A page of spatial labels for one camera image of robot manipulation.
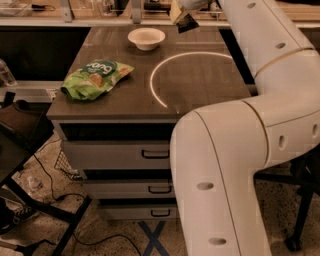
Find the countertop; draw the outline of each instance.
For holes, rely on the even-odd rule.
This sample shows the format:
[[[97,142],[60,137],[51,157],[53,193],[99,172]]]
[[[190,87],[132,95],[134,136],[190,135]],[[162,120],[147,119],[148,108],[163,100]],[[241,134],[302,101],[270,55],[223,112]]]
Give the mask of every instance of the countertop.
[[[174,26],[154,27],[164,31],[166,39],[149,52],[128,41],[128,33],[137,28],[134,25],[93,28],[70,73],[95,59],[129,64],[135,70],[92,102],[70,100],[59,90],[48,117],[176,121],[197,107],[250,97],[217,28],[178,34]]]

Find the drawer handle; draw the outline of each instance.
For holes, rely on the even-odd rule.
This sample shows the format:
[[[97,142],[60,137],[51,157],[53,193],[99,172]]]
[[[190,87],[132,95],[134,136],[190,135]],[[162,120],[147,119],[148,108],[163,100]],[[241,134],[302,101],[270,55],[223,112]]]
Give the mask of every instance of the drawer handle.
[[[168,216],[170,216],[170,210],[168,209],[168,210],[151,210],[151,216],[152,217],[156,217],[156,218],[158,218],[158,217],[168,217]]]
[[[165,159],[169,158],[170,151],[151,151],[151,150],[141,150],[141,155],[146,159]]]
[[[152,190],[152,186],[148,186],[148,191],[149,193],[151,194],[169,194],[172,192],[172,186],[169,186],[167,188],[167,190],[164,190],[164,191],[155,191],[155,190]]]

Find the blue tape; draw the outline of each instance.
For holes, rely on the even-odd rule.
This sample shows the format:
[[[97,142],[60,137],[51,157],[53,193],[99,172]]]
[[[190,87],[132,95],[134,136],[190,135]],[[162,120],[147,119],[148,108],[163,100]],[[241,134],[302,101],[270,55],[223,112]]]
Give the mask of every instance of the blue tape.
[[[159,221],[155,231],[152,233],[147,223],[144,221],[140,221],[139,225],[141,229],[144,231],[144,233],[147,235],[147,237],[150,239],[147,248],[145,249],[143,256],[149,256],[151,255],[152,249],[155,247],[161,256],[169,256],[169,253],[166,251],[166,249],[163,247],[163,245],[158,240],[158,237],[160,236],[160,233],[165,225],[165,221]]]

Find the cable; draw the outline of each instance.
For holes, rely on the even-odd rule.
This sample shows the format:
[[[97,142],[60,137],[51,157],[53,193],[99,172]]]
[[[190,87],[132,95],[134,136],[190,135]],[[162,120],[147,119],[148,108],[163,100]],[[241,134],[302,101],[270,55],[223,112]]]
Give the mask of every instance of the cable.
[[[133,243],[133,241],[132,241],[129,237],[127,237],[127,236],[125,236],[125,235],[116,234],[116,235],[113,235],[113,236],[109,236],[109,237],[103,238],[102,240],[97,241],[97,242],[94,242],[94,243],[91,243],[91,244],[81,242],[81,241],[76,237],[76,235],[75,235],[74,233],[73,233],[72,235],[73,235],[73,237],[76,239],[76,241],[77,241],[79,244],[82,244],[82,245],[85,245],[85,246],[98,245],[98,244],[100,244],[100,243],[103,243],[103,242],[108,241],[108,240],[110,240],[110,239],[112,239],[112,238],[115,238],[115,237],[123,237],[123,238],[127,239],[127,240],[131,243],[131,245],[134,247],[134,249],[136,250],[136,252],[138,253],[138,255],[141,256],[141,252],[139,251],[138,247]]]
[[[45,174],[50,178],[50,189],[51,189],[51,196],[53,198],[53,200],[55,200],[56,202],[63,200],[66,196],[80,196],[83,200],[85,199],[85,197],[81,194],[77,194],[77,193],[68,193],[68,194],[64,194],[59,196],[58,198],[56,198],[54,196],[54,191],[53,191],[53,178],[52,176],[46,171],[46,169],[44,168],[43,164],[41,163],[41,161],[38,159],[38,157],[33,154],[34,158],[37,160],[37,162],[40,164],[42,170],[45,172]]]
[[[41,152],[46,146],[48,146],[48,145],[50,145],[50,144],[52,144],[52,143],[58,142],[58,141],[60,141],[60,140],[61,140],[61,139],[59,138],[59,139],[57,139],[57,140],[55,140],[55,141],[51,141],[51,142],[48,142],[48,143],[44,144],[40,149],[37,150],[36,153]]]

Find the plastic bag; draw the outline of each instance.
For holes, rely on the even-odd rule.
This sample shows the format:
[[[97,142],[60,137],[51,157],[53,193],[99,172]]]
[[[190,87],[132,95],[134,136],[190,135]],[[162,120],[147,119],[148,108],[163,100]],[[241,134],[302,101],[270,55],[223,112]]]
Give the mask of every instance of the plastic bag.
[[[116,61],[95,60],[67,76],[61,90],[71,99],[95,100],[112,90],[133,70],[133,67]]]

